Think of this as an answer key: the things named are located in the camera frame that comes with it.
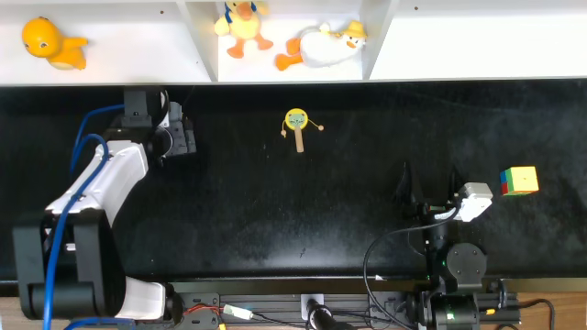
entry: yellow hat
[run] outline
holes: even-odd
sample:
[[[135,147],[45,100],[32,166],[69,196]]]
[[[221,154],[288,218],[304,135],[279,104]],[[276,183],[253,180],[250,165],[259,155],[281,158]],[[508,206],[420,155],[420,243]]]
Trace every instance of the yellow hat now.
[[[359,21],[352,21],[346,30],[342,31],[343,34],[354,38],[367,38],[363,25]]]

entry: wooden floor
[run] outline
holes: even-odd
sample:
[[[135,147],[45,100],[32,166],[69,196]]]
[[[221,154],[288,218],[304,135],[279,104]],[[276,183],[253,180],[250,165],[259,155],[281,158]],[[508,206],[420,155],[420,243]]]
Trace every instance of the wooden floor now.
[[[520,302],[537,298],[550,300],[556,310],[556,330],[587,329],[587,292],[565,293],[520,293]],[[541,303],[522,310],[520,330],[548,330],[549,310]],[[0,298],[0,330],[39,330],[41,321],[29,321],[20,311],[18,298]],[[53,329],[63,329],[68,322],[54,321]],[[482,330],[496,329],[495,325],[484,325]],[[251,330],[250,327],[228,327],[231,330]],[[288,327],[264,327],[263,330],[289,330]]]

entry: black table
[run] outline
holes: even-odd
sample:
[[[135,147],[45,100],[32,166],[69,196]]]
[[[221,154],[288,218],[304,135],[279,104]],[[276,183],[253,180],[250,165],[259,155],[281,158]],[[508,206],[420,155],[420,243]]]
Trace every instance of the black table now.
[[[170,87],[171,98],[184,102],[191,90]],[[14,219],[69,186],[83,114],[121,102],[120,87],[0,90],[0,280],[16,278]],[[489,184],[490,209],[455,224],[489,253],[489,276],[586,276],[586,106],[584,81],[195,87],[184,112],[198,152],[137,184],[114,225],[119,253],[129,275],[160,281],[359,276],[375,237],[414,225],[392,204],[410,159],[429,196],[447,194],[453,166]],[[303,154],[293,132],[280,135],[293,107],[326,127],[304,130]],[[500,196],[500,171],[523,165],[537,167],[540,192]],[[426,275],[405,236],[370,265],[372,274]]]

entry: white duck plush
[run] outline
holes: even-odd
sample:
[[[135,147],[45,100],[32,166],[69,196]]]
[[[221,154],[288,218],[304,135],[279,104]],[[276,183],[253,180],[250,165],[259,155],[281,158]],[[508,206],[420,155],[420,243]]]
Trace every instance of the white duck plush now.
[[[305,63],[311,68],[322,68],[341,63],[355,56],[365,45],[367,35],[359,21],[352,21],[341,33],[330,31],[325,23],[320,27],[309,27],[300,38],[287,41],[287,53],[277,55],[275,65],[285,71],[293,64]]]

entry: wooden handle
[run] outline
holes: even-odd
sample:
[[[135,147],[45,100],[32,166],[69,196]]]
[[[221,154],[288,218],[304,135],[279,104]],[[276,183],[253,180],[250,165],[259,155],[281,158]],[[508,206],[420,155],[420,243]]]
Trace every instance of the wooden handle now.
[[[304,152],[304,139],[302,138],[302,128],[296,126],[293,132],[295,133],[295,147],[297,148],[297,152]]]

